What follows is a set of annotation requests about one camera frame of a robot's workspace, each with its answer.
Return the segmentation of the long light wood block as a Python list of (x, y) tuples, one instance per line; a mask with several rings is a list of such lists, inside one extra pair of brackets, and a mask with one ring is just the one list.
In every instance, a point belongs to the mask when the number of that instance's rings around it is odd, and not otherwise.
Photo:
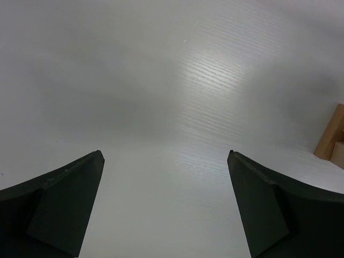
[(335, 143), (343, 141), (343, 104), (339, 104), (334, 111), (318, 145), (314, 155), (320, 159), (331, 159)]

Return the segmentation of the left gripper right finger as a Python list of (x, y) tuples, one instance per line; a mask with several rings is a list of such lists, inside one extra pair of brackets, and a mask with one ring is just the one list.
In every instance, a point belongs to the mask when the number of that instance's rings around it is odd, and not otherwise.
[(343, 194), (233, 150), (227, 164), (251, 257), (343, 257)]

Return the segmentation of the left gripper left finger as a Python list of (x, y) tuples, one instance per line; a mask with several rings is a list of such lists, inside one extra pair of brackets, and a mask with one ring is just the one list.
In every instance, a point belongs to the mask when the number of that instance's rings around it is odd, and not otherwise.
[(97, 150), (1, 190), (1, 257), (79, 257), (104, 163)]

